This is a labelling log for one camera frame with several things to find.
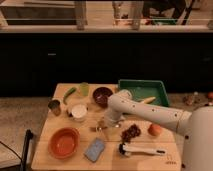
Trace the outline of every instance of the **cable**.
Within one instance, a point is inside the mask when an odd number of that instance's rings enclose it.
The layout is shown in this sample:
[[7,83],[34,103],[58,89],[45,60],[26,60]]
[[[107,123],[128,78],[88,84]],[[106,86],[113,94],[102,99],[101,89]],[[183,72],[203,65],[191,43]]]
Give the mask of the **cable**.
[[0,144],[2,144],[4,147],[6,147],[7,149],[9,149],[10,151],[12,151],[20,160],[21,160],[21,163],[22,163],[22,159],[21,157],[13,150],[11,149],[9,146],[7,146],[5,143],[3,143],[2,141],[0,141]]

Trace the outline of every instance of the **white cup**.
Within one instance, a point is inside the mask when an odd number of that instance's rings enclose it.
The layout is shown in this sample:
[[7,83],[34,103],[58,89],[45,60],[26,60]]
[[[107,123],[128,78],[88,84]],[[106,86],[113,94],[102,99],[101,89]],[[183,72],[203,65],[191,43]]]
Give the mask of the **white cup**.
[[77,122],[83,122],[87,115],[87,106],[84,104],[77,104],[68,107],[68,115],[72,115]]

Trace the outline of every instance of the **orange bowl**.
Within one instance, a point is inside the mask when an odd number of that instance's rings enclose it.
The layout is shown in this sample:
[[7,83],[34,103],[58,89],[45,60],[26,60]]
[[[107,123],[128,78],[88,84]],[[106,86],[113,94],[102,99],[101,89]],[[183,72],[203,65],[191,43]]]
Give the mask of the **orange bowl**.
[[52,135],[48,150],[53,157],[65,159],[76,152],[78,144],[78,130],[67,127],[59,129]]

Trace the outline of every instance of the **blue sponge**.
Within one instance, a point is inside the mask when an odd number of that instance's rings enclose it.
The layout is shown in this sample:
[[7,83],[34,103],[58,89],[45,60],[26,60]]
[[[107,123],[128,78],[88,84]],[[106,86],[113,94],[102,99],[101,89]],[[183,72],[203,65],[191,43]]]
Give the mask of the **blue sponge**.
[[95,138],[92,143],[89,145],[84,155],[92,162],[96,162],[101,152],[105,148],[105,143],[99,138]]

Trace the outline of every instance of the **brown bowl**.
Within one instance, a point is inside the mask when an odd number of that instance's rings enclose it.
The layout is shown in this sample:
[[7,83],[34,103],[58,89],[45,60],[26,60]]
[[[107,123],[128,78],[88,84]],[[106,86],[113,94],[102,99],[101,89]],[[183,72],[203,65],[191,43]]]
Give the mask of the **brown bowl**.
[[93,92],[95,102],[102,108],[107,107],[108,97],[113,94],[112,90],[107,87],[99,87]]
[[49,142],[48,150],[57,159],[65,159],[74,154],[79,143],[79,132],[75,128],[62,128],[56,131]]

